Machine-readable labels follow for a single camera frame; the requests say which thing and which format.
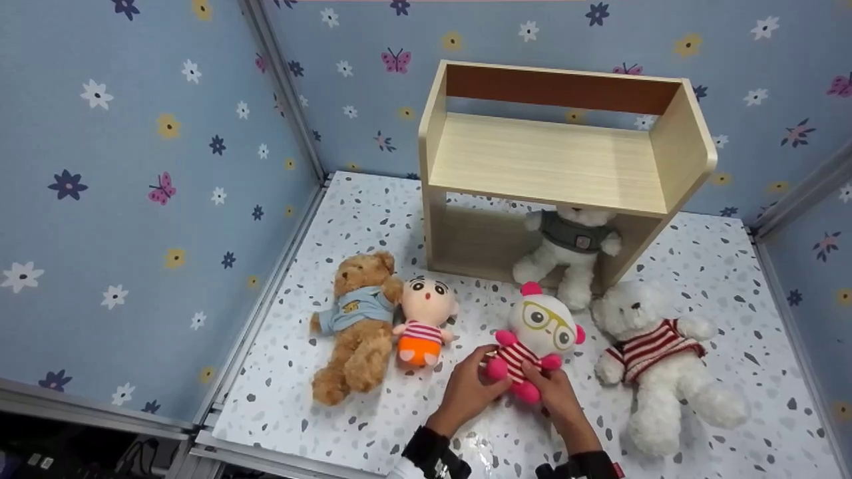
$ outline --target blue wallpaper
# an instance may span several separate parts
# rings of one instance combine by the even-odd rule
[[[1,2],[0,377],[191,420],[317,187],[232,1]]]
[[[852,0],[266,6],[327,170],[415,176],[440,59],[690,78],[719,164],[685,209],[746,222],[852,133]],[[452,109],[632,129],[654,120],[494,103]]]
[[[829,403],[827,419],[834,423],[840,449],[847,452],[852,451],[851,227],[852,178],[767,243],[823,399]]]

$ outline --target hand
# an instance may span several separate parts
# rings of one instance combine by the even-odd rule
[[[602,450],[601,442],[586,419],[564,371],[555,369],[543,376],[527,361],[521,363],[521,370],[541,392],[541,402],[547,408],[556,432],[565,442],[568,455]]]
[[[497,350],[497,345],[480,346],[452,370],[438,410],[426,421],[426,427],[452,437],[458,428],[485,411],[488,404],[509,390],[511,378],[494,384],[480,381],[480,362],[485,354]]]

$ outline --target terrazzo floor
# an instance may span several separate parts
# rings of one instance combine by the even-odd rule
[[[462,195],[450,200],[518,214],[532,208]],[[409,375],[392,366],[384,384],[370,394],[351,395],[338,407],[315,405],[311,377],[326,363],[332,339],[309,336],[307,318],[333,300],[337,264],[376,249],[394,254],[403,280],[426,274],[455,288],[461,312],[448,327],[459,339],[444,348],[433,372]],[[681,309],[695,309],[716,322],[719,334],[707,342],[708,367],[745,394],[753,411],[748,424],[726,431],[701,423],[682,406],[681,452],[666,458],[641,455],[625,433],[633,391],[599,385],[593,367],[609,344],[587,314],[576,315],[589,341],[566,358],[564,368],[604,447],[627,477],[840,477],[740,220],[678,214],[626,279],[635,278],[669,286]],[[474,347],[493,342],[492,332],[504,326],[519,296],[508,283],[424,269],[419,182],[337,173],[213,436],[386,475],[439,404],[453,366]],[[471,465],[472,478],[534,477],[543,462],[565,460],[564,447],[546,422],[510,398],[459,431],[452,447]]]

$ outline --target stuffed toy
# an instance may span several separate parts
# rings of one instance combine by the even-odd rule
[[[621,236],[607,227],[615,213],[557,206],[556,211],[527,213],[524,226],[542,234],[541,246],[512,268],[518,284],[539,281],[557,265],[565,275],[556,292],[570,309],[585,309],[591,301],[591,281],[598,251],[611,257],[621,251]]]
[[[392,349],[391,322],[402,298],[387,251],[356,255],[340,263],[334,277],[335,304],[311,316],[312,332],[335,336],[328,365],[317,371],[314,400],[327,406],[350,391],[365,393],[384,379]]]
[[[500,347],[489,353],[486,375],[495,380],[509,376],[511,391],[522,401],[534,404],[541,398],[538,388],[521,371],[529,361],[539,371],[559,369],[562,355],[585,341],[583,328],[575,325],[571,311],[552,296],[542,294],[538,283],[521,287],[522,298],[509,313],[509,330],[494,334]]]
[[[592,319],[618,342],[595,366],[604,384],[637,384],[637,410],[627,429],[647,454],[667,455],[680,447],[680,399],[707,424],[733,429],[751,413],[748,401],[707,371],[699,341],[717,329],[697,315],[666,319],[665,290],[641,281],[623,281],[592,304]]]
[[[452,341],[452,333],[440,325],[458,315],[456,294],[440,281],[418,276],[402,290],[402,312],[406,322],[393,330],[400,339],[396,345],[400,362],[407,366],[434,366],[440,347]]]

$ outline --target bear ear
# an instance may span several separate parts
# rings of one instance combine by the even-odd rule
[[[394,273],[394,255],[388,253],[387,251],[376,251],[373,253],[374,257],[377,257],[382,261],[384,267],[388,270],[389,273]]]

